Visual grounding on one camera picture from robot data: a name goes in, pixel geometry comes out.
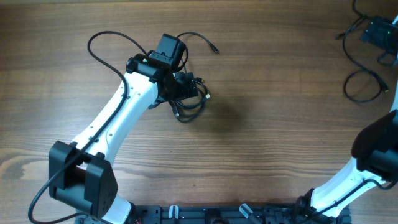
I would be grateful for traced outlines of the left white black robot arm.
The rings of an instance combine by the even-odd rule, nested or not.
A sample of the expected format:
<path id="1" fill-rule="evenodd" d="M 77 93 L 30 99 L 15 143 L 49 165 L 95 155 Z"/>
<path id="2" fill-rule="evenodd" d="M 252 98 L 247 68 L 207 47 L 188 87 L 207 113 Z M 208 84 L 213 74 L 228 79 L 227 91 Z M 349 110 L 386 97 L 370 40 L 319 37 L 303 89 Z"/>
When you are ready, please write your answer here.
<path id="1" fill-rule="evenodd" d="M 188 49 L 179 37 L 164 34 L 155 50 L 130 58 L 121 84 L 94 121 L 70 143 L 57 141 L 49 151 L 50 196 L 73 207 L 77 223 L 139 223 L 133 203 L 118 195 L 113 172 L 116 155 L 130 130 L 148 109 L 168 103 L 174 115 L 183 101 L 205 89 L 185 64 Z"/>

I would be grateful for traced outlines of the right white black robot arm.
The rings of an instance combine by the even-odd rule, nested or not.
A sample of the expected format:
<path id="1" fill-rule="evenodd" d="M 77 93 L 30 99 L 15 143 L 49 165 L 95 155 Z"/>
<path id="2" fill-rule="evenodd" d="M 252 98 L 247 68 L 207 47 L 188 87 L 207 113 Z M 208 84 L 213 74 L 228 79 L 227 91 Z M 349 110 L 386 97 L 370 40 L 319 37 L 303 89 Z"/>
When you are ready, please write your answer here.
<path id="1" fill-rule="evenodd" d="M 369 20 L 361 40 L 384 49 L 377 62 L 393 67 L 397 65 L 397 16 L 392 21 L 379 16 L 369 18 L 360 12 L 358 15 L 359 18 L 351 27 L 335 38 L 343 39 L 344 53 L 360 68 L 346 78 L 343 93 L 355 103 L 367 103 L 376 99 L 382 91 L 388 92 L 389 88 L 376 72 L 349 55 L 345 47 L 346 38 L 364 21 Z M 380 62 L 386 55 L 393 55 L 394 60 L 391 63 Z M 362 72 L 374 77 L 379 84 L 378 93 L 366 100 L 354 98 L 346 89 L 349 80 Z M 327 183 L 310 189 L 298 198 L 295 207 L 292 207 L 292 223 L 343 223 L 338 221 L 338 217 L 353 200 L 373 187 L 389 190 L 397 184 L 397 89 L 390 112 L 357 135 L 351 155 L 349 162 Z"/>

